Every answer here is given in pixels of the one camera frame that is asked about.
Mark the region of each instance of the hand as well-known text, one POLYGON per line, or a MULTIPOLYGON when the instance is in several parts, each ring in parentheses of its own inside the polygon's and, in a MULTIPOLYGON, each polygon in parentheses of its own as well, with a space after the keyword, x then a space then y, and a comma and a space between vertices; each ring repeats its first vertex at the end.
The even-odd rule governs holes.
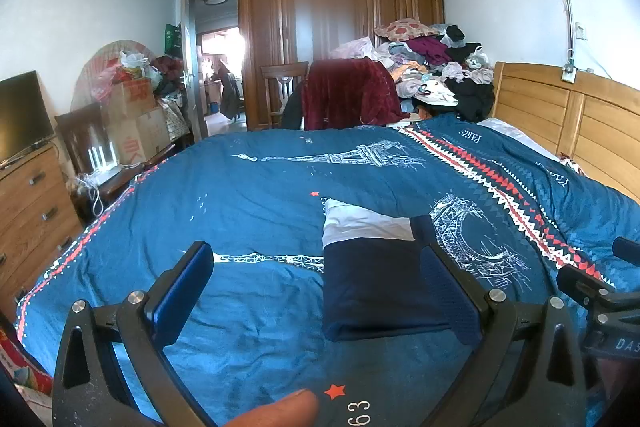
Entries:
POLYGON ((318 399, 307 389, 252 409, 225 427, 312 427, 318 416, 318 399))

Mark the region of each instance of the black clamp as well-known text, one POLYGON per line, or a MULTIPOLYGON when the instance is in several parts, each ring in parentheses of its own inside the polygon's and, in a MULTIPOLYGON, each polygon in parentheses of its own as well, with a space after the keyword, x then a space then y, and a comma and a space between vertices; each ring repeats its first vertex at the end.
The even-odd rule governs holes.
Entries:
MULTIPOLYGON (((613 242, 613 254, 640 266, 640 245, 624 237, 613 242)), ((587 309, 582 350, 602 359, 640 360, 640 292, 617 293, 613 286, 565 265, 558 289, 587 309)))
POLYGON ((586 383, 577 336, 562 299, 543 305, 511 302, 486 291, 438 244, 430 216, 411 219, 424 245, 421 272, 458 340, 474 347, 458 377, 421 427, 584 427, 586 383), (512 343, 524 341, 498 412, 481 411, 512 343))
POLYGON ((52 395, 54 427, 158 427, 136 406, 112 343, 123 343, 149 400, 165 425, 216 427, 162 352, 173 344, 213 272, 207 243, 191 245, 148 292, 119 305, 74 302, 62 334, 52 395))

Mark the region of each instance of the wooden dresser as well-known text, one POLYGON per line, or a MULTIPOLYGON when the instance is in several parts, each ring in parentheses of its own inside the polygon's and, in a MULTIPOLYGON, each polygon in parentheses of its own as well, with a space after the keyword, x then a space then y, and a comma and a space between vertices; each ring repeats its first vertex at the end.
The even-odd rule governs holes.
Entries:
POLYGON ((16 298, 80 232, 52 145, 0 171, 0 311, 9 320, 16 298))

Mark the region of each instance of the ceiling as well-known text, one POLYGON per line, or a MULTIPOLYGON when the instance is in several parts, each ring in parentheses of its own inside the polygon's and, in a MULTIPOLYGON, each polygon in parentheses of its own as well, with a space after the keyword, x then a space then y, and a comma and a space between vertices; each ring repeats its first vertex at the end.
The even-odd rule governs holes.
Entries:
POLYGON ((204 4, 204 0, 192 0, 192 7, 196 22, 238 14, 238 0, 228 0, 223 4, 213 6, 204 4))

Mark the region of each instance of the green bag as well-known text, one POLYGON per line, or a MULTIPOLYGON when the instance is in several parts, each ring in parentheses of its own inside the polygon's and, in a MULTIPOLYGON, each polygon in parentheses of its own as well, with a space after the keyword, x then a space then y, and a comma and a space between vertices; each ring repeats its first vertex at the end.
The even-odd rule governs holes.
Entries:
POLYGON ((182 58, 182 29, 180 25, 168 24, 165 26, 164 54, 173 58, 182 58))

